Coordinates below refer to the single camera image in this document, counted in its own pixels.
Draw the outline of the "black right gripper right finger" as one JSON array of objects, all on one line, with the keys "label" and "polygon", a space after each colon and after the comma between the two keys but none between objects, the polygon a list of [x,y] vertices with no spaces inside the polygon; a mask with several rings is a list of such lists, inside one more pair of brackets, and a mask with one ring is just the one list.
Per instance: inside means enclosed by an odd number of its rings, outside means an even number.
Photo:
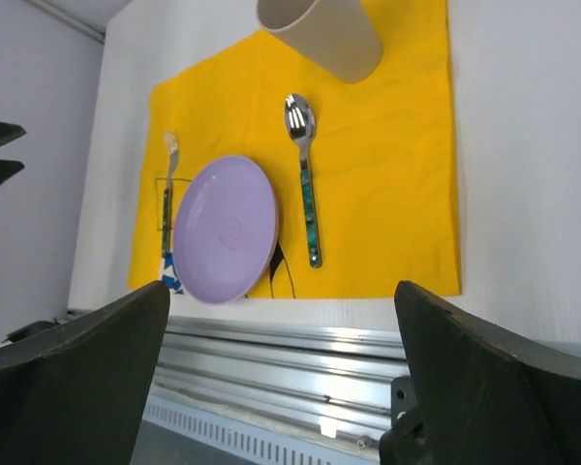
[{"label": "black right gripper right finger", "polygon": [[581,357],[411,281],[394,303],[435,463],[581,464]]}]

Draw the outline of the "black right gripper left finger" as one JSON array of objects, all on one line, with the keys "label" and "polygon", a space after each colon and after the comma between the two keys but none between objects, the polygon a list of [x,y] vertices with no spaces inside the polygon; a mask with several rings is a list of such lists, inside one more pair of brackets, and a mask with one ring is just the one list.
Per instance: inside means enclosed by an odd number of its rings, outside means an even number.
[{"label": "black right gripper left finger", "polygon": [[153,281],[0,348],[0,464],[127,464],[168,323]]}]

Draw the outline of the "metal fork teal handle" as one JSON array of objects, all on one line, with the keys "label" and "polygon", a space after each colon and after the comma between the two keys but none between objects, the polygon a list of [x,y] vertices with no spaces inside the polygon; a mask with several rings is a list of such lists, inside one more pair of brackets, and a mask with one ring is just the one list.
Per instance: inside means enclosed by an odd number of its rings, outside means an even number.
[{"label": "metal fork teal handle", "polygon": [[164,142],[168,150],[168,173],[163,197],[163,222],[162,222],[162,257],[170,253],[171,242],[171,209],[172,209],[172,176],[178,166],[179,147],[174,132],[164,134]]}]

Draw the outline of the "purple plastic plate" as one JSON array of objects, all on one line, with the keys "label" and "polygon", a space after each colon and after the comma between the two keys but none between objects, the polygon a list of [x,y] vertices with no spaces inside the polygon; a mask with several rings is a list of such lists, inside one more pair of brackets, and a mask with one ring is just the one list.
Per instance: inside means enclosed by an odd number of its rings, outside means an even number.
[{"label": "purple plastic plate", "polygon": [[277,237],[277,201],[262,168],[244,156],[219,158],[195,176],[179,205],[176,274],[202,303],[233,302],[263,276]]}]

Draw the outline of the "yellow pikachu cloth placemat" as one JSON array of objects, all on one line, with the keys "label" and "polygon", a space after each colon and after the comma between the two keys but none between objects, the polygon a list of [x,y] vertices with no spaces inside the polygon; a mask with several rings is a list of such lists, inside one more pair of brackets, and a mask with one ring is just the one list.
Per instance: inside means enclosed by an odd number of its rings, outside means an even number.
[{"label": "yellow pikachu cloth placemat", "polygon": [[[279,247],[253,298],[381,298],[401,280],[438,295],[461,291],[457,169],[444,1],[367,1],[382,39],[378,68],[346,84],[259,31],[177,76],[149,97],[127,284],[159,274],[163,141],[174,132],[180,200],[211,161],[258,163],[280,207]],[[310,153],[323,264],[310,267],[296,146],[283,122],[290,93],[317,118]]]}]

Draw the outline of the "metal spoon teal handle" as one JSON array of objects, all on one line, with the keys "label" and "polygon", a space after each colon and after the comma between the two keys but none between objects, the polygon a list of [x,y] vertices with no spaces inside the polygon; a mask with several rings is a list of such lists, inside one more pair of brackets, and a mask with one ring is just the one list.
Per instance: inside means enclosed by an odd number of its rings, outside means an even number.
[{"label": "metal spoon teal handle", "polygon": [[304,211],[304,223],[309,264],[322,264],[316,201],[309,163],[309,152],[316,136],[316,117],[308,102],[299,94],[290,93],[285,99],[284,121],[290,139],[299,150],[299,175]]}]

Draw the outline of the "beige paper cup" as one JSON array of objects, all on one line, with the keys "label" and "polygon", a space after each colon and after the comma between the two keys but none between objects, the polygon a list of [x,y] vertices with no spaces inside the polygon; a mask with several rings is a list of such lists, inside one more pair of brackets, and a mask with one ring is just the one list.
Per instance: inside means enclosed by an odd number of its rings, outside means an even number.
[{"label": "beige paper cup", "polygon": [[260,27],[341,81],[368,77],[382,58],[382,41],[354,0],[259,1]]}]

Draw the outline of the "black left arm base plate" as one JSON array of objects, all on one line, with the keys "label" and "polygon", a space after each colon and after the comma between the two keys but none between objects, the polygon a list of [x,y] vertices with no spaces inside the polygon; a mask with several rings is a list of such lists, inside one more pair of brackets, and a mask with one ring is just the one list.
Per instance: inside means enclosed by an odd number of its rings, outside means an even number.
[{"label": "black left arm base plate", "polygon": [[59,326],[60,323],[57,320],[52,321],[36,321],[29,325],[25,325],[19,329],[16,329],[7,334],[4,343],[16,343],[27,337],[33,336],[45,330]]}]

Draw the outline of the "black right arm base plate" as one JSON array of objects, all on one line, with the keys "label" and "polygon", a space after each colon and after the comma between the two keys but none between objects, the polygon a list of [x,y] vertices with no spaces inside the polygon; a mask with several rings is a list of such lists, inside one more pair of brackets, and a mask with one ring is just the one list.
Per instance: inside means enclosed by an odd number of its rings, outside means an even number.
[{"label": "black right arm base plate", "polygon": [[391,382],[390,419],[390,428],[379,440],[380,464],[433,464],[410,376]]}]

